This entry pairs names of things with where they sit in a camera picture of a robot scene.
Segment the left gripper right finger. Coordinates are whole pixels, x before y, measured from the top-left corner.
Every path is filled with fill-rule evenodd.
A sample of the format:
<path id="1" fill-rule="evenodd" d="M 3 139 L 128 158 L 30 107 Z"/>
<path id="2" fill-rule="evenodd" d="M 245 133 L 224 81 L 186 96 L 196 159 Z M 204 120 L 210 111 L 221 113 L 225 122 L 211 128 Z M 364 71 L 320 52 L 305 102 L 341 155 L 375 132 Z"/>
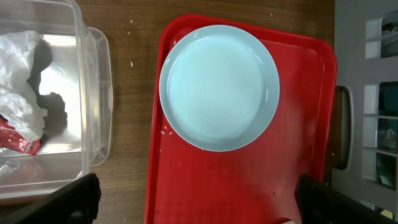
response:
<path id="1" fill-rule="evenodd" d="M 302 223 L 397 224 L 307 174 L 298 178 L 295 200 Z"/>

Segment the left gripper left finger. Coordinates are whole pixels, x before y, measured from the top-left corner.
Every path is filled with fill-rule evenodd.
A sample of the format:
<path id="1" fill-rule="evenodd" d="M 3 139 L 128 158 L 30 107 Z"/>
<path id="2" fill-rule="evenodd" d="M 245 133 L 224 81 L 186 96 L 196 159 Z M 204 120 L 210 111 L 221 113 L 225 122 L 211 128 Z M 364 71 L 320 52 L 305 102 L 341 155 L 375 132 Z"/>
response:
<path id="1" fill-rule="evenodd" d="M 45 198 L 1 218 L 2 224 L 92 224 L 101 199 L 100 180 L 87 174 Z"/>

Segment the red plastic tray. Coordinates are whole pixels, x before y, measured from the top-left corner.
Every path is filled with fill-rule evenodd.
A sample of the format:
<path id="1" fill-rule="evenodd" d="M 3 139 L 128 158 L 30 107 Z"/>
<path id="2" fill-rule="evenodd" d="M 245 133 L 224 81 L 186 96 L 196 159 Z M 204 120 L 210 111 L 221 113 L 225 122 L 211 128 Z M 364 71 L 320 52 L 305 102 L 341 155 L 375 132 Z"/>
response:
<path id="1" fill-rule="evenodd" d="M 294 197 L 302 174 L 323 179 L 337 61 L 320 39 L 236 22 L 270 51 L 279 104 L 251 144 L 210 152 L 184 141 L 154 100 L 146 223 L 300 223 Z"/>

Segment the red snack wrapper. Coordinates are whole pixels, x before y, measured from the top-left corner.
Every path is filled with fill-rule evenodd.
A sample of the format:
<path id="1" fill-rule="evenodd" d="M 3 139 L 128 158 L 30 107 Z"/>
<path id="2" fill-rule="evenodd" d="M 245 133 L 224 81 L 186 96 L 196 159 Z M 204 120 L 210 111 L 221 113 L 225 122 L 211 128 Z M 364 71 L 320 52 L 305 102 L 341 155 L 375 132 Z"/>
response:
<path id="1" fill-rule="evenodd" d="M 1 153 L 16 151 L 22 154 L 35 156 L 41 147 L 41 142 L 28 141 L 24 139 L 15 128 L 10 126 L 5 118 L 1 116 Z"/>

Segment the white tissue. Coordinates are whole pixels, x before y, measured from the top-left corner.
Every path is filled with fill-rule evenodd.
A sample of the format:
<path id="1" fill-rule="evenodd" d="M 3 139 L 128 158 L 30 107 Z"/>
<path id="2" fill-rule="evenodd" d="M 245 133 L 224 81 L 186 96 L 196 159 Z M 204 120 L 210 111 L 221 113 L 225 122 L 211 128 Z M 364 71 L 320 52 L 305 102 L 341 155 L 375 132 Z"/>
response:
<path id="1" fill-rule="evenodd" d="M 47 116 L 27 82 L 39 41 L 39 33 L 32 30 L 1 36 L 1 116 L 29 142 L 42 137 Z"/>

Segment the large light blue plate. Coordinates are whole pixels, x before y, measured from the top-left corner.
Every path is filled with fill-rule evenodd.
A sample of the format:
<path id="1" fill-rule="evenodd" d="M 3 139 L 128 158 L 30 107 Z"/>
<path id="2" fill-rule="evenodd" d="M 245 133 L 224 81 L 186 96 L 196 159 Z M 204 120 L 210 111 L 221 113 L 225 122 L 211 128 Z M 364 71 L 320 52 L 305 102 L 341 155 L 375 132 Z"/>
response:
<path id="1" fill-rule="evenodd" d="M 186 142 L 226 152 L 256 140 L 270 125 L 280 80 L 266 46 L 234 26 L 212 25 L 184 36 L 162 66 L 159 98 Z"/>

